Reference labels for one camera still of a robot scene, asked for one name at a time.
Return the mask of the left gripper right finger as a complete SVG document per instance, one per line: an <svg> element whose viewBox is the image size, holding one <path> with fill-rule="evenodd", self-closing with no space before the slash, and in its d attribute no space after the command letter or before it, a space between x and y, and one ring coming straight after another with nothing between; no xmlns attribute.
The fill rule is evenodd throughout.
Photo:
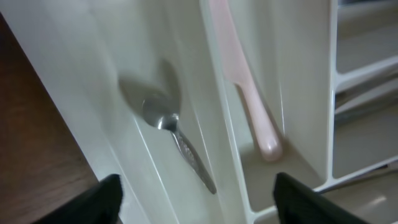
<svg viewBox="0 0 398 224"><path fill-rule="evenodd" d="M282 224L367 224L285 172L275 177L273 198Z"/></svg>

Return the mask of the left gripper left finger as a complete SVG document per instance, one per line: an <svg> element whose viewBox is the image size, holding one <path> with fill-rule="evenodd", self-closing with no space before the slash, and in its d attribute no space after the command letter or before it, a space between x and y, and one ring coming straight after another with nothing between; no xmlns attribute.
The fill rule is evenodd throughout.
<svg viewBox="0 0 398 224"><path fill-rule="evenodd" d="M34 224L117 224L122 200L120 175L111 174Z"/></svg>

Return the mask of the small metal teaspoon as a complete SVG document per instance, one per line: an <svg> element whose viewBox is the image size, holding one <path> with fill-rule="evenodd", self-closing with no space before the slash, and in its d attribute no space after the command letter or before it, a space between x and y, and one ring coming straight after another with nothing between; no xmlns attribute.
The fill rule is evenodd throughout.
<svg viewBox="0 0 398 224"><path fill-rule="evenodd" d="M129 70L118 72L118 86L126 104L149 126L168 131L174 143L191 169L211 194L216 194L216 185L193 144L182 132L179 121L182 107L182 88L174 66L162 59L155 70L152 81L161 86L151 85Z"/></svg>

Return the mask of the pink plastic knife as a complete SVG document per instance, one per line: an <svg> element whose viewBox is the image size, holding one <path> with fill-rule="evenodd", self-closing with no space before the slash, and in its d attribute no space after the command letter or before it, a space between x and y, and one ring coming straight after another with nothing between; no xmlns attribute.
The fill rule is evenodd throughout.
<svg viewBox="0 0 398 224"><path fill-rule="evenodd" d="M227 0L209 0L209 7L223 74L243 93L262 157L266 161L276 161L282 155L282 143L254 83L229 3Z"/></svg>

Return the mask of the metal spoon bottom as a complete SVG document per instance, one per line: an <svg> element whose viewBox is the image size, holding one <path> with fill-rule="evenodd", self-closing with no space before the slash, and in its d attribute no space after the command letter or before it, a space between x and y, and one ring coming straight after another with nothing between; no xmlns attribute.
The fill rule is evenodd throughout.
<svg viewBox="0 0 398 224"><path fill-rule="evenodd" d="M367 182L370 180L375 180L381 177L385 177L388 175L397 173L397 161L391 162L390 164L384 165L382 167L378 167L377 169L373 169L365 174L361 174L357 177L353 177L351 179L345 180L331 187L327 187L324 190L319 191L320 194L325 194L327 192L331 192L334 190L342 189L345 187L351 187L352 185L362 184L363 182Z"/></svg>

